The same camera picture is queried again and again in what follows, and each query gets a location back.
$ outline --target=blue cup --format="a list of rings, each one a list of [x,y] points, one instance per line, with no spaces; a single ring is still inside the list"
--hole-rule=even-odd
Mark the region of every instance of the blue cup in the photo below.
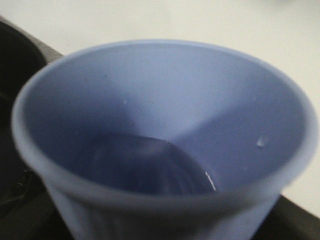
[[[49,64],[19,93],[12,128],[76,240],[249,240],[318,140],[315,111],[286,75],[177,40],[105,44]],[[104,133],[173,143],[217,191],[142,194],[87,179],[76,156]]]

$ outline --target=white background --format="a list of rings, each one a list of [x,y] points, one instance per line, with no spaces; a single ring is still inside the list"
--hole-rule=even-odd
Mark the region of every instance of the white background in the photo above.
[[[64,55],[152,38],[240,50],[292,77],[320,113],[319,0],[0,0],[0,15]],[[320,217],[319,150],[283,194]]]

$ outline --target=dark surface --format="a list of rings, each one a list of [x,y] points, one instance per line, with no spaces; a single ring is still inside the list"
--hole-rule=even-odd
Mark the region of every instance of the dark surface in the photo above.
[[[45,53],[49,62],[61,56],[45,44],[26,35]],[[10,169],[0,168],[1,181],[4,176],[14,176],[15,168],[20,169],[19,171],[25,169],[13,148],[8,123],[12,101],[26,80],[18,80],[15,84],[0,84],[0,120],[1,123],[5,123],[0,131],[0,158],[2,162],[10,163]],[[5,207],[1,209],[3,211],[0,212],[0,240],[72,240],[38,177],[29,170],[21,173],[14,177],[16,182],[13,182],[0,198],[0,203],[5,203],[2,205]],[[320,220],[281,197],[252,240],[320,240]]]

